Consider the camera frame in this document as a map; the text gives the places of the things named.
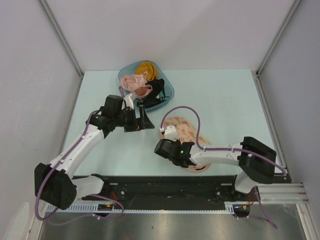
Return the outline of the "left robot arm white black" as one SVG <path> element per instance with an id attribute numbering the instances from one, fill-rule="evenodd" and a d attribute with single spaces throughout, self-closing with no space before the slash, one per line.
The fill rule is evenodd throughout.
<path id="1" fill-rule="evenodd" d="M 39 163 L 34 170 L 36 204 L 44 201 L 66 210 L 78 199 L 95 195 L 100 200 L 110 196 L 107 179 L 99 174 L 74 179 L 74 174 L 88 154 L 115 128 L 124 132 L 154 129 L 143 105 L 136 116 L 132 94 L 109 95 L 98 110 L 88 117 L 84 130 L 76 140 L 48 164 Z"/>

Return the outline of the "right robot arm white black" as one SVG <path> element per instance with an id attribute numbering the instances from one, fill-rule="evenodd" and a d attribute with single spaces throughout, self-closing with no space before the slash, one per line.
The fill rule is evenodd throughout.
<path id="1" fill-rule="evenodd" d="M 216 148 L 198 146 L 194 142 L 161 139 L 154 153 L 182 168 L 207 164 L 240 167 L 241 172 L 236 175 L 234 185 L 230 188 L 231 196 L 237 201 L 247 197 L 257 184 L 274 183 L 277 153 L 253 137 L 246 136 L 240 143 Z"/>

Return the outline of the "floral mesh laundry bag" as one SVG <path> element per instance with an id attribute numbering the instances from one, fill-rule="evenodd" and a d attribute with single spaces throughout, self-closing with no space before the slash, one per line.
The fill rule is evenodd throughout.
<path id="1" fill-rule="evenodd" d="M 190 121 L 188 121 L 184 117 L 180 117 L 180 116 L 167 117 L 164 120 L 163 126 L 164 128 L 168 126 L 174 126 L 181 143 L 196 142 L 197 129 Z M 210 166 L 211 166 L 210 163 L 197 164 L 197 165 L 189 166 L 188 168 L 186 168 L 186 170 L 194 173 L 200 173 L 207 170 Z"/>

